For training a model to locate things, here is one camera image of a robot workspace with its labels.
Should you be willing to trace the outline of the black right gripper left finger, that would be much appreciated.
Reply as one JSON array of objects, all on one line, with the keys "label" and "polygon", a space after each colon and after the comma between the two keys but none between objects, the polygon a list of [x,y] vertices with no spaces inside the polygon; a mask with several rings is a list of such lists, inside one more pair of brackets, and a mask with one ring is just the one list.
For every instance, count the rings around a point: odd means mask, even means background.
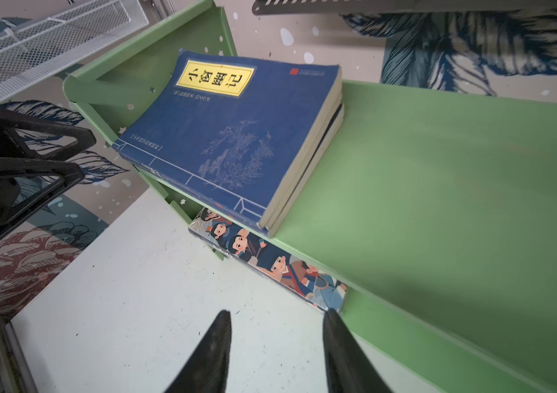
[{"label": "black right gripper left finger", "polygon": [[231,342],[231,314],[221,310],[165,392],[226,392]]}]

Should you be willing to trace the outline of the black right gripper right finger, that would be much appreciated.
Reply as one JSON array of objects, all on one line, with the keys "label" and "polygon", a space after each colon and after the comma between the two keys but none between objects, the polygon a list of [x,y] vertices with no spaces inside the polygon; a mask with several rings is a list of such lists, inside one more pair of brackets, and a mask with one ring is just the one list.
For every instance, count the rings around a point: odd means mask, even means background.
[{"label": "black right gripper right finger", "polygon": [[391,393],[335,309],[324,315],[323,343],[329,392]]}]

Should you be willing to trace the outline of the colourful illustrated thick book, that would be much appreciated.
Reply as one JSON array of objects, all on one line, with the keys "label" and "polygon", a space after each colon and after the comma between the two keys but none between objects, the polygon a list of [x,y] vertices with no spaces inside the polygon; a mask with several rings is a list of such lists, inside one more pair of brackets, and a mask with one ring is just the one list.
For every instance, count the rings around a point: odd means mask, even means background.
[{"label": "colourful illustrated thick book", "polygon": [[218,252],[263,273],[311,306],[339,311],[344,304],[345,283],[208,208],[198,213],[188,229]]}]

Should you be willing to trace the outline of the dark blue bottom book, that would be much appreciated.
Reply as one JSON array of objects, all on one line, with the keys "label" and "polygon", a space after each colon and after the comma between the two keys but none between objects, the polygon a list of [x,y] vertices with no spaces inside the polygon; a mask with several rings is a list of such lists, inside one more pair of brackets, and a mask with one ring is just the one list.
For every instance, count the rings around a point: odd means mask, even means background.
[{"label": "dark blue bottom book", "polygon": [[345,108],[342,103],[342,94],[339,95],[339,98],[337,98],[334,106],[336,110],[332,116],[329,115],[327,117],[325,121],[327,128],[325,129],[324,134],[319,140],[318,145],[313,150],[312,157],[307,161],[307,165],[304,166],[304,170],[302,170],[302,174],[300,178],[298,178],[298,182],[296,183],[294,190],[291,192],[289,198],[282,206],[282,209],[278,213],[273,213],[273,215],[270,217],[269,222],[265,227],[265,231],[267,232],[266,235],[268,238],[272,238],[278,232],[280,225],[288,216],[288,213],[295,204],[298,196],[300,196],[304,186],[306,186],[306,183],[314,172],[314,169],[321,161],[322,157],[327,151],[327,148],[332,142],[332,139],[334,139],[338,130],[342,126],[345,115]]}]

